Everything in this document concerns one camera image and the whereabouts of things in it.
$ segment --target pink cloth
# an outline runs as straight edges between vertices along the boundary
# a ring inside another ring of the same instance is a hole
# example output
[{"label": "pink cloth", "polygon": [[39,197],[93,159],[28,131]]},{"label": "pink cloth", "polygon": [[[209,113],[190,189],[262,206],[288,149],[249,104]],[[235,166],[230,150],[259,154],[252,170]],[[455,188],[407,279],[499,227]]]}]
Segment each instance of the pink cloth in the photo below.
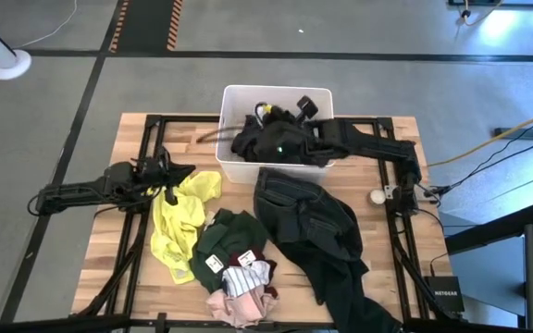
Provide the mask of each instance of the pink cloth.
[{"label": "pink cloth", "polygon": [[217,290],[209,296],[206,304],[215,319],[236,328],[244,328],[257,325],[279,301],[274,289],[268,290],[265,292],[265,286],[258,286],[236,298],[229,297],[223,290]]}]

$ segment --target orange and black tape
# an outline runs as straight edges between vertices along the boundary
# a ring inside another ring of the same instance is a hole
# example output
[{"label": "orange and black tape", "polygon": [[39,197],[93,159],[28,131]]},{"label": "orange and black tape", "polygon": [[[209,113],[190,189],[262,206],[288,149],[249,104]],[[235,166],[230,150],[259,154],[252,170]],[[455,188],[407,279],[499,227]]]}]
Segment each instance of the orange and black tape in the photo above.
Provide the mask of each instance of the orange and black tape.
[{"label": "orange and black tape", "polygon": [[172,17],[170,18],[170,31],[167,35],[167,49],[174,51],[178,40],[178,26],[180,25],[180,13],[182,13],[182,0],[174,0]]},{"label": "orange and black tape", "polygon": [[115,34],[112,36],[112,42],[110,43],[110,52],[115,53],[118,47],[118,37],[120,37],[120,32],[122,31],[122,26],[125,22],[125,17],[127,16],[127,8],[129,7],[130,0],[123,0],[120,12],[118,13],[118,22],[115,27]]}]

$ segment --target white plastic bin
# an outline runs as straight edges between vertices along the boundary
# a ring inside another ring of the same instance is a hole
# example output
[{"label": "white plastic bin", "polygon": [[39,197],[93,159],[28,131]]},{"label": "white plastic bin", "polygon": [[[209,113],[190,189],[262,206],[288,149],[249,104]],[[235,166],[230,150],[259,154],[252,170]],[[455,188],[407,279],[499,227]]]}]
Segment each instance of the white plastic bin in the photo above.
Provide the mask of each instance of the white plastic bin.
[{"label": "white plastic bin", "polygon": [[[260,102],[279,105],[295,116],[300,113],[297,102],[304,95],[310,97],[318,107],[314,119],[330,119],[332,112],[332,93],[323,88],[273,87],[253,85],[230,85],[223,92],[219,128],[241,126],[246,115],[254,113],[254,106]],[[219,133],[218,138],[232,138],[237,132]],[[324,167],[277,163],[250,163],[231,152],[231,141],[217,141],[217,161],[223,167],[229,181],[233,183],[255,184],[260,167],[272,167],[290,176],[313,181],[322,180],[334,162]]]}]

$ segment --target pole base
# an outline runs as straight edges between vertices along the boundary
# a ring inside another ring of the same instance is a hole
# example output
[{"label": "pole base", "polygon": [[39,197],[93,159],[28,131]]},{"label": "pole base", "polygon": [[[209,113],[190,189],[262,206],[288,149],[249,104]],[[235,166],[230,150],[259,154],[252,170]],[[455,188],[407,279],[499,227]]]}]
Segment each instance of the pole base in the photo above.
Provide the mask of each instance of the pole base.
[{"label": "pole base", "polygon": [[0,68],[0,80],[13,80],[22,76],[32,64],[32,58],[26,51],[14,50],[16,65],[12,68]]}]

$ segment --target yellow cable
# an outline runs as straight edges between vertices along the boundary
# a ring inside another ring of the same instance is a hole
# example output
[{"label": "yellow cable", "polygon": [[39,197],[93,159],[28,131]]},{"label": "yellow cable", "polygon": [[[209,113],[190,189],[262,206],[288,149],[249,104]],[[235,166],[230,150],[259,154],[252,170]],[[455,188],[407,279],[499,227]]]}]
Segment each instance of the yellow cable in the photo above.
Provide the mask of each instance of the yellow cable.
[{"label": "yellow cable", "polygon": [[[473,25],[479,23],[481,20],[486,19],[490,15],[490,13],[492,13],[495,9],[499,8],[499,6],[503,4],[503,1],[504,0],[499,1],[499,4],[495,5],[495,7],[493,7],[487,14],[485,14],[485,16],[477,19],[476,21],[472,23],[468,23],[468,17],[464,16],[464,24],[467,25],[468,27],[472,27]],[[465,9],[468,10],[468,0],[464,0],[464,3],[465,3]]]},{"label": "yellow cable", "polygon": [[500,138],[503,138],[503,137],[515,132],[516,130],[519,130],[519,129],[523,128],[524,126],[529,125],[531,123],[533,123],[533,118],[531,118],[530,120],[524,121],[523,123],[515,126],[514,128],[509,129],[509,130],[497,135],[496,137],[488,140],[487,142],[484,142],[484,143],[478,145],[477,147],[475,147],[475,148],[473,148],[473,149],[471,149],[471,150],[469,150],[469,151],[467,151],[467,152],[465,152],[463,154],[459,154],[459,155],[457,155],[454,158],[450,158],[449,160],[445,160],[445,161],[442,161],[442,162],[430,164],[430,165],[428,165],[428,167],[440,166],[440,165],[451,163],[451,162],[453,162],[455,160],[459,160],[460,158],[466,157],[466,156],[472,154],[473,152],[475,152],[475,151],[477,151],[477,150],[479,150],[479,149],[481,149],[481,148],[483,148],[483,147],[485,147],[485,146],[487,146],[487,145],[489,145],[489,144],[491,144],[493,142],[496,142]]}]

